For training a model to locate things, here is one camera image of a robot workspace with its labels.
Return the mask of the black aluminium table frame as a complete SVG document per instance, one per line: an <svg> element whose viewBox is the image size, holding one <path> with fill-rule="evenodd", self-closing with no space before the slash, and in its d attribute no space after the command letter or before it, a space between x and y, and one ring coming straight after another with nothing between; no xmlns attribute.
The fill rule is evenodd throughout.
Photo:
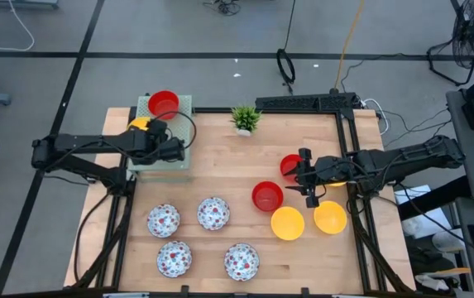
<svg viewBox="0 0 474 298"><path fill-rule="evenodd" d="M305 198L285 187L281 160L302 147L313 157L339 156L357 148L378 148L380 133L373 112L358 110L353 119L332 114L266 113L250 137L240 137L228 112L198 110L193 120L198 134L191 149L192 180L136 184L126 233L112 250L103 278L105 286L120 291L198 294L361 294L390 289L370 253L356 240L354 227L334 235L314 223ZM271 216L252 202L253 188L275 182L283 191L281 207L296 208L304 217L303 234L293 240L277 238ZM230 218L221 229L204 229L197 220L199 204L207 198L224 199ZM180 213L180 225L168 238L157 238L147 228L147 217L159 204ZM189 270L177 278L157 269L160 249L171 241L186 243L192 252ZM259 254L258 273L250 281L235 281L226 273L224 255L236 243L247 243Z"/></svg>

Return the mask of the red plastic bowl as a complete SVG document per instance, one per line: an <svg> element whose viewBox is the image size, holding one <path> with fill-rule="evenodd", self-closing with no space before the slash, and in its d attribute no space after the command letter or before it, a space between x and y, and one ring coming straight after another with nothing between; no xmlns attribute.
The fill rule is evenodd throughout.
<svg viewBox="0 0 474 298"><path fill-rule="evenodd" d="M289 154L282 159L280 163L280 173L285 180L294 182L295 174L288 175L288 172L292 171L299 161L301 161L301 157L297 154Z"/></svg>
<svg viewBox="0 0 474 298"><path fill-rule="evenodd" d="M262 181L252 190L253 204L261 211L271 212L278 209L284 201L282 189L272 181Z"/></svg>
<svg viewBox="0 0 474 298"><path fill-rule="evenodd" d="M179 110L180 100L177 94L162 90L152 94L147 103L149 112L161 120L171 120Z"/></svg>

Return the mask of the floral ceramic bowl red outside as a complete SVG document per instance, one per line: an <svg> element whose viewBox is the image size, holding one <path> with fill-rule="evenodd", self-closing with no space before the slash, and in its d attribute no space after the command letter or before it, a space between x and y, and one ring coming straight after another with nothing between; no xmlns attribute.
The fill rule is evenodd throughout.
<svg viewBox="0 0 474 298"><path fill-rule="evenodd" d="M180 213L171 204L159 204L147 217L147 228L157 238L168 238L175 233L180 225Z"/></svg>
<svg viewBox="0 0 474 298"><path fill-rule="evenodd" d="M260 258L250 244L236 243L226 251L223 264L231 279L250 281L258 273Z"/></svg>
<svg viewBox="0 0 474 298"><path fill-rule="evenodd" d="M157 254L158 271L165 277L183 276L192 264L192 252L189 246L181 241L165 244Z"/></svg>
<svg viewBox="0 0 474 298"><path fill-rule="evenodd" d="M224 199L210 197L199 204L197 220L204 229L215 231L227 224L230 213L229 204Z"/></svg>

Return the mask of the pale green metal shelf rack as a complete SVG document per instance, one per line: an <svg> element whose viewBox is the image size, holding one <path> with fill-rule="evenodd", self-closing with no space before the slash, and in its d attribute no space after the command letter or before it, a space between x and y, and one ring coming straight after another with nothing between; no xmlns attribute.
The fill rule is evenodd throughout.
<svg viewBox="0 0 474 298"><path fill-rule="evenodd" d="M154 118L155 114L149 111L148 103L151 96L140 96L138 98L136 118L139 117L150 117ZM179 106L178 110L182 113L187 114L188 117L192 117L192 96L191 95L178 95ZM194 127L190 120L186 117L178 114L170 120L165 120L168 123L168 128L172 132L174 137L184 140L184 144L187 146L190 144L194 136ZM192 146L185 149L183 161L157 161L156 163L146 165L135 165L132 161L128 161L127 169L132 172L136 178L143 182L185 182L192 180L192 174L190 171L191 153L190 149Z"/></svg>

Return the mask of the black floor fan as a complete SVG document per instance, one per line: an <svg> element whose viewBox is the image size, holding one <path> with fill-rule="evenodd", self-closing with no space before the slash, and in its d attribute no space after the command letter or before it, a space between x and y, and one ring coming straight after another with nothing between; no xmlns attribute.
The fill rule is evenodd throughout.
<svg viewBox="0 0 474 298"><path fill-rule="evenodd" d="M436 51L438 54L448 46L452 47L452 57L455 63L459 67L469 70L464 82L459 82L435 69L433 63L434 52ZM431 46L428 48L426 56L429 70L439 77L453 83L455 86L462 86L470 82L474 72L474 0L464 0L462 4L457 5L450 40Z"/></svg>

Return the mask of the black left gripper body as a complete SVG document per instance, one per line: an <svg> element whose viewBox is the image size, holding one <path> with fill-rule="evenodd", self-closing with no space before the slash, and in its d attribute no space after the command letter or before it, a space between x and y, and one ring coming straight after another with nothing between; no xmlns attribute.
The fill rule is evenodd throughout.
<svg viewBox="0 0 474 298"><path fill-rule="evenodd" d="M156 161L173 161L175 159L174 137L162 142L148 157L148 163Z"/></svg>

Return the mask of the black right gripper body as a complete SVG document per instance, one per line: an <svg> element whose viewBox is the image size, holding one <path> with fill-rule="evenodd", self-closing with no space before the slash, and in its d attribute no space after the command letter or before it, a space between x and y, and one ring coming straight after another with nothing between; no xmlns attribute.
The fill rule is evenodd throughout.
<svg viewBox="0 0 474 298"><path fill-rule="evenodd" d="M347 161L334 156L320 157L303 173L302 178L316 185L347 181Z"/></svg>

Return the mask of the green plant in white pot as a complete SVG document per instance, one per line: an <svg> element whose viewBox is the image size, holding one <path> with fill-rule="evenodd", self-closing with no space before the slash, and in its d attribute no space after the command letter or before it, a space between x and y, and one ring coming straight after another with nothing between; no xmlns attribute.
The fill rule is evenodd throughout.
<svg viewBox="0 0 474 298"><path fill-rule="evenodd" d="M240 106L231 108L232 120L237 134L244 137L250 137L257 129L258 122L261 120L261 111L257 111L252 106Z"/></svg>

